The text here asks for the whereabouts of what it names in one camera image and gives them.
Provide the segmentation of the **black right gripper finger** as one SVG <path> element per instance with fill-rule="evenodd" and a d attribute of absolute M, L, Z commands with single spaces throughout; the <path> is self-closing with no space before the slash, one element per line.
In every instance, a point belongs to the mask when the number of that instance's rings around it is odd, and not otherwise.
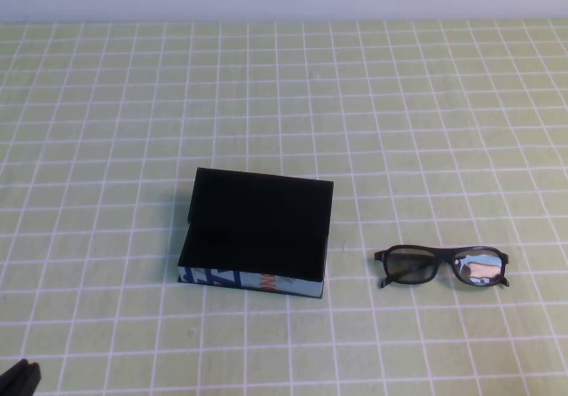
<path fill-rule="evenodd" d="M 38 363 L 19 362 L 15 366 L 14 378 L 9 386 L 9 395 L 33 396 L 41 378 L 41 369 Z"/>

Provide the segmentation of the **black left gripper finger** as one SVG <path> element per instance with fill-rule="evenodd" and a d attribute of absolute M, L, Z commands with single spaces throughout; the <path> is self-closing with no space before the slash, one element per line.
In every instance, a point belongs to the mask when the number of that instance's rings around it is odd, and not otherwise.
<path fill-rule="evenodd" d="M 1 396 L 19 396 L 26 388 L 28 361 L 20 360 L 1 375 Z"/>

